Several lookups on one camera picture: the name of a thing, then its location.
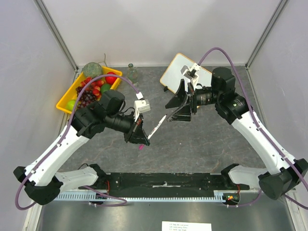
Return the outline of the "pink capped whiteboard marker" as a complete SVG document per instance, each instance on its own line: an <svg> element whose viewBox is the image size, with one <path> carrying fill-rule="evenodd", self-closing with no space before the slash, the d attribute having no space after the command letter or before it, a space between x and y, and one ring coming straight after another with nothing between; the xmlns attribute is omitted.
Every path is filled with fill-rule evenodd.
<svg viewBox="0 0 308 231"><path fill-rule="evenodd" d="M154 127L154 129L150 132L150 134L148 135L148 140L150 140L150 138L157 132L157 130L159 129L159 127L163 124L163 122L165 121L167 117L167 114L165 114L162 119L158 122L158 124L156 125L156 127ZM139 146L139 150L142 150L144 148L144 144L141 144Z"/></svg>

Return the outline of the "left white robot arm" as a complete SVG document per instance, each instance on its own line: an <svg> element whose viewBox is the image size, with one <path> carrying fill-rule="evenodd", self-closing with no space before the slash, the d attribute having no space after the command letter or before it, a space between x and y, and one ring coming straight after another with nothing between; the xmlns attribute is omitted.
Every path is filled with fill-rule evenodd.
<svg viewBox="0 0 308 231"><path fill-rule="evenodd" d="M99 101L76 110L59 137L36 161L14 170L28 197L39 205L46 205L68 190L104 187L107 175L97 164L70 172L58 170L78 148L105 128L122 132L125 142L148 146L150 141L142 127L142 114L151 109L148 100L135 101L134 112L129 115L122 111L123 107L125 96L108 90Z"/></svg>

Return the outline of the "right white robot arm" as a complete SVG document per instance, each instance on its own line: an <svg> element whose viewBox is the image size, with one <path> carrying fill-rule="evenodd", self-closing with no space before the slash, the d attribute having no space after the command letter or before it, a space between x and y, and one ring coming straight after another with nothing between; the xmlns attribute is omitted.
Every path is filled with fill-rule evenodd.
<svg viewBox="0 0 308 231"><path fill-rule="evenodd" d="M235 76L225 67L215 68L210 86L201 85L197 67L184 66L182 78L173 98L165 105L175 108L167 121L190 122L199 106L213 104L220 117L232 125L254 148L265 168L233 164L223 169L221 186L232 189L237 184L259 188L277 200L301 182L308 171L305 159L295 159L269 134L245 97L235 91Z"/></svg>

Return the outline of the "wood framed whiteboard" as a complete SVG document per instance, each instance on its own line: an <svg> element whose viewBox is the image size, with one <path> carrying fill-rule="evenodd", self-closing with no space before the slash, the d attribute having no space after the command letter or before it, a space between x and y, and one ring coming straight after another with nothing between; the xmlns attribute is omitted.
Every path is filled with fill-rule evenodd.
<svg viewBox="0 0 308 231"><path fill-rule="evenodd" d="M180 80L185 80L185 90L187 90L187 82L190 80L187 79L182 73L185 69L189 69L194 65L194 61L186 57L181 53L177 53L173 60L171 61L170 65L160 78L160 83L167 87L173 93L176 93L179 86ZM206 70L205 68L201 67L199 71L196 72L199 76L198 83L202 86L210 87L211 86L211 79L212 73Z"/></svg>

